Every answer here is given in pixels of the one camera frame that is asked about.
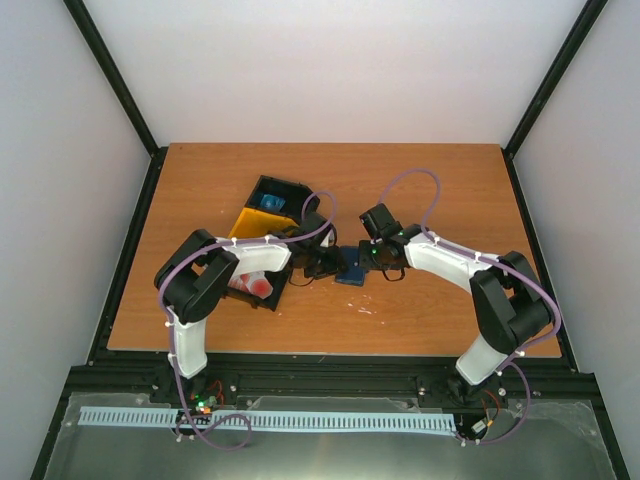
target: purple cable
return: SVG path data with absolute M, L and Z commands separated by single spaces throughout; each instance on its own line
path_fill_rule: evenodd
M 515 363 L 509 362 L 506 364 L 506 366 L 512 367 L 513 369 L 515 369 L 516 372 L 518 372 L 518 375 L 520 375 L 520 378 L 522 379 L 522 384 L 524 385 L 524 391 L 527 396 L 527 403 L 525 404 L 524 410 L 522 411 L 522 417 L 520 418 L 520 421 L 518 421 L 518 423 L 516 423 L 513 427 L 511 427 L 511 430 L 509 430 L 504 435 L 500 435 L 498 438 L 492 438 L 491 440 L 480 440 L 480 443 L 478 445 L 495 445 L 496 443 L 500 443 L 503 440 L 506 440 L 507 438 L 512 436 L 514 433 L 516 433 L 518 430 L 520 430 L 529 413 L 529 404 L 531 403 L 531 388 L 529 387 L 529 382 L 527 381 L 527 377 L 524 376 L 524 372 L 522 371 L 522 369 Z M 462 438 L 458 432 L 456 432 L 455 437 L 461 442 L 466 442 L 466 440 Z
M 384 202 L 384 199 L 387 197 L 387 195 L 389 194 L 391 189 L 394 187 L 394 185 L 398 183 L 400 180 L 402 180 L 404 177 L 411 175 L 412 173 L 425 173 L 429 175 L 431 178 L 433 178 L 434 182 L 436 182 L 436 194 L 433 197 L 433 201 L 431 202 L 431 205 L 429 205 L 429 208 L 427 208 L 427 211 L 424 212 L 424 215 L 422 216 L 422 220 L 420 221 L 420 224 L 426 225 L 427 218 L 429 218 L 429 215 L 431 215 L 431 212 L 433 212 L 433 209 L 436 208 L 436 205 L 440 200 L 440 191 L 442 190 L 442 186 L 440 184 L 440 179 L 438 178 L 438 175 L 436 175 L 435 172 L 427 168 L 411 168 L 406 172 L 403 172 L 400 175 L 398 175 L 396 178 L 394 178 L 389 182 L 389 185 L 387 185 L 387 188 L 385 188 L 384 191 L 380 194 L 380 197 L 378 198 L 378 203 Z
M 314 192 L 311 195 L 309 195 L 309 197 L 307 197 L 307 199 L 304 202 L 304 205 L 302 207 L 302 213 L 304 216 L 304 211 L 306 209 L 306 206 L 308 205 L 309 201 L 314 198 L 317 197 L 318 195 L 323 194 L 323 195 L 327 195 L 329 197 L 329 199 L 331 200 L 331 204 L 332 204 L 332 210 L 331 210 L 331 215 L 329 216 L 329 218 L 327 219 L 327 221 L 322 224 L 322 226 L 320 226 L 317 230 L 314 230 L 313 232 L 307 233 L 305 235 L 300 235 L 299 237 L 291 237 L 291 238 L 279 238 L 279 239 L 273 239 L 273 240 L 269 240 L 269 243 L 272 244 L 282 244 L 282 243 L 293 243 L 293 242 L 299 242 L 301 240 L 306 240 L 307 238 L 311 238 L 314 235 L 322 232 L 325 228 L 327 228 L 329 225 L 331 225 L 331 222 L 333 222 L 333 219 L 336 216 L 336 210 L 337 210 L 337 201 L 336 201 L 336 197 L 329 191 L 326 190 L 322 190 L 319 192 Z M 266 242 L 266 239 L 264 237 L 261 238 L 243 238 L 243 239 L 238 239 L 235 241 L 235 245 L 247 245 L 247 244 L 253 244 L 253 245 L 262 245 L 264 242 Z M 167 315 L 167 318 L 169 319 L 169 322 L 171 322 L 171 320 L 173 319 L 173 316 L 171 315 L 171 312 L 169 310 L 169 307 L 167 307 L 164 304 L 164 292 L 167 290 L 167 287 L 169 286 L 169 283 L 171 283 L 171 281 L 176 277 L 176 275 L 178 275 L 178 273 L 180 273 L 180 271 L 182 271 L 187 265 L 191 264 L 196 258 L 209 253 L 213 250 L 215 250 L 216 248 L 220 248 L 220 247 L 228 247 L 230 245 L 234 245 L 234 242 L 231 240 L 225 241 L 225 242 L 219 242 L 219 243 L 214 243 L 213 245 L 209 245 L 207 247 L 201 248 L 200 250 L 197 250 L 196 252 L 192 253 L 191 255 L 189 255 L 187 258 L 185 258 L 182 262 L 180 262 L 178 265 L 176 265 L 176 267 L 169 273 L 169 275 L 167 275 L 167 278 L 164 279 L 164 281 L 162 282 L 162 284 L 160 285 L 160 288 L 158 289 L 158 305 L 160 305 L 160 308 L 165 312 L 165 314 Z M 191 413 L 189 412 L 189 407 L 187 405 L 187 400 L 185 398 L 184 395 L 184 391 L 182 389 L 182 381 L 180 380 L 180 367 L 178 366 L 178 359 L 176 357 L 176 345 L 175 345 L 175 341 L 174 341 L 174 327 L 173 324 L 171 324 L 169 326 L 169 354 L 173 355 L 172 358 L 174 358 L 174 361 L 172 362 L 172 366 L 173 366 L 173 371 L 175 374 L 175 379 L 176 379 L 176 386 L 178 387 L 178 396 L 180 397 L 180 403 L 182 405 L 182 409 L 184 410 L 184 416 L 187 420 L 187 422 L 189 423 L 189 425 L 191 425 L 191 428 L 193 428 L 193 431 L 195 432 L 195 434 L 203 441 L 205 442 L 207 445 L 209 445 L 210 447 L 216 448 L 218 450 L 223 450 L 223 451 L 233 451 L 233 450 L 238 450 L 242 447 L 244 447 L 247 443 L 249 443 L 249 440 L 251 440 L 251 422 L 249 421 L 249 419 L 241 414 L 232 414 L 232 415 L 228 415 L 226 417 L 221 418 L 220 420 L 216 421 L 213 425 L 209 426 L 205 432 L 210 432 L 212 431 L 214 428 L 216 428 L 218 425 L 220 425 L 221 423 L 224 423 L 227 419 L 229 418 L 241 418 L 242 421 L 244 421 L 247 425 L 247 436 L 246 438 L 242 441 L 242 443 L 235 445 L 233 447 L 224 447 L 222 445 L 218 445 L 216 443 L 211 442 L 210 440 L 208 440 L 204 435 L 205 432 L 200 432 L 200 429 L 198 429 L 198 427 L 196 426 L 196 424 L 193 421 L 193 417 L 191 416 Z
M 436 207 L 436 204 L 440 200 L 441 183 L 440 183 L 440 179 L 438 178 L 438 175 L 436 175 L 434 172 L 426 168 L 412 168 L 410 170 L 407 170 L 406 172 L 401 173 L 400 175 L 396 176 L 393 180 L 391 180 L 391 182 L 389 182 L 389 185 L 387 185 L 387 187 L 384 189 L 384 191 L 380 195 L 380 198 L 378 199 L 378 203 L 383 202 L 383 200 L 385 199 L 385 197 L 387 196 L 391 188 L 396 183 L 398 183 L 398 181 L 400 181 L 407 175 L 411 175 L 412 173 L 426 173 L 431 178 L 433 178 L 433 180 L 436 182 L 436 193 L 433 198 L 433 201 L 431 202 L 431 205 L 429 205 L 429 208 L 427 209 L 427 211 L 422 216 L 422 219 L 420 220 L 420 228 L 422 229 L 422 233 L 431 241 L 435 241 L 434 238 L 431 236 L 431 234 L 427 230 L 427 220 L 429 219 L 429 216 L 433 212 L 433 209 Z M 474 261 L 476 260 L 475 252 L 461 249 L 455 245 L 452 245 L 450 242 L 444 239 L 441 239 L 438 242 L 438 245 L 440 245 L 442 248 L 446 250 L 449 250 L 450 252 L 456 253 L 458 255 L 462 255 Z M 508 273 L 509 275 L 514 276 L 515 278 L 517 278 L 527 286 L 531 287 L 538 295 L 540 295 L 540 297 L 542 297 L 542 299 L 547 303 L 547 305 L 549 305 L 549 307 L 551 308 L 551 311 L 553 312 L 554 321 L 553 321 L 553 328 L 551 329 L 551 331 L 549 333 L 546 333 L 545 335 L 542 335 L 539 338 L 535 338 L 533 340 L 525 342 L 524 344 L 520 345 L 520 347 L 518 347 L 517 350 L 524 351 L 527 348 L 532 347 L 533 345 L 537 345 L 540 342 L 544 342 L 545 340 L 548 340 L 549 338 L 556 336 L 556 334 L 560 330 L 560 326 L 562 325 L 562 315 L 560 314 L 560 309 L 558 308 L 558 305 L 556 304 L 556 302 L 553 300 L 553 298 L 551 298 L 551 296 L 547 292 L 544 291 L 544 289 L 540 285 L 538 285 L 536 282 L 532 281 L 531 279 L 525 277 L 524 275 L 517 272 L 516 270 L 509 267 L 508 265 L 504 265 L 491 258 L 480 256 L 478 258 L 478 261 L 487 263 L 493 267 L 497 267 L 502 271 Z M 498 369 L 499 370 L 504 369 L 507 363 L 513 360 L 516 356 L 517 356 L 516 352 L 513 352 L 510 356 L 508 356 L 505 359 L 504 362 L 502 362 L 502 364 L 498 367 Z

